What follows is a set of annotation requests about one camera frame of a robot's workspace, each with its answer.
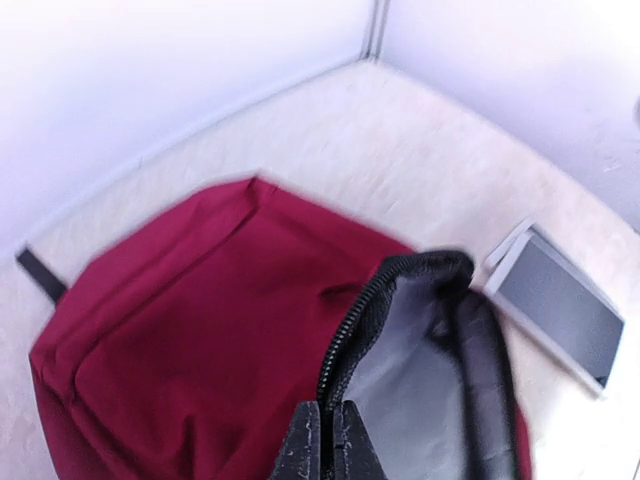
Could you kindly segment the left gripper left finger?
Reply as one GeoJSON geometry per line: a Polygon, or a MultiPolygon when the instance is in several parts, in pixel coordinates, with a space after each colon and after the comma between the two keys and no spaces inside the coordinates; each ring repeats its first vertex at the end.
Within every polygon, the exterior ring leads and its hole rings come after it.
{"type": "Polygon", "coordinates": [[[321,417],[315,401],[295,409],[277,456],[270,480],[319,480],[321,478],[321,417]]]}

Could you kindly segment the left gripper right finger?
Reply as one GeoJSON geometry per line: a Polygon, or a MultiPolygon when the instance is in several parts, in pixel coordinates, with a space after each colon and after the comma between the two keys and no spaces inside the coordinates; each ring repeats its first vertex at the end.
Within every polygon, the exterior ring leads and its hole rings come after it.
{"type": "Polygon", "coordinates": [[[353,401],[345,401],[334,409],[331,460],[332,479],[387,480],[353,401]]]}

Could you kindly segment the red backpack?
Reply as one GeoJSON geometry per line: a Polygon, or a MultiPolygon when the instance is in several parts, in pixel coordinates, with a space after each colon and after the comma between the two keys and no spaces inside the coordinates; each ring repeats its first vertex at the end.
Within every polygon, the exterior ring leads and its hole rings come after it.
{"type": "Polygon", "coordinates": [[[529,479],[492,302],[457,249],[415,252],[264,179],[197,192],[64,284],[29,362],[61,479],[269,479],[296,407],[353,401],[387,479],[529,479]]]}

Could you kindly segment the white tablet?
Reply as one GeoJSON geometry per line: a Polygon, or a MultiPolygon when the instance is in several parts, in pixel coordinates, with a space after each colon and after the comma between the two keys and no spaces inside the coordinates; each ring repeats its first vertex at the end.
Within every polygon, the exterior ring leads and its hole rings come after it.
{"type": "Polygon", "coordinates": [[[494,250],[486,257],[483,266],[486,270],[494,270],[505,257],[515,240],[525,233],[532,225],[534,220],[531,217],[525,218],[494,248],[494,250]]]}
{"type": "Polygon", "coordinates": [[[488,271],[485,294],[573,378],[602,396],[625,325],[604,292],[536,223],[488,271]]]}

